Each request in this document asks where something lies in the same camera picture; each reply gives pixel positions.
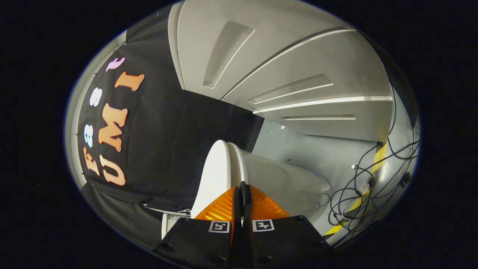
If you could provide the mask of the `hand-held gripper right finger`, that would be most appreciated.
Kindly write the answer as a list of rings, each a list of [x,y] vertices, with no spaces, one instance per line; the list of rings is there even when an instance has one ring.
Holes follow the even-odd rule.
[[[246,269],[293,269],[328,257],[332,248],[303,215],[289,215],[263,191],[242,184]]]

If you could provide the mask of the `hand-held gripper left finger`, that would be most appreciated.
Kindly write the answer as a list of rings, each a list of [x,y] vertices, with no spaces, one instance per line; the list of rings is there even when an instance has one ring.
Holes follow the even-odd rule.
[[[196,217],[181,217],[153,250],[185,269],[229,269],[244,249],[244,182],[215,198]]]

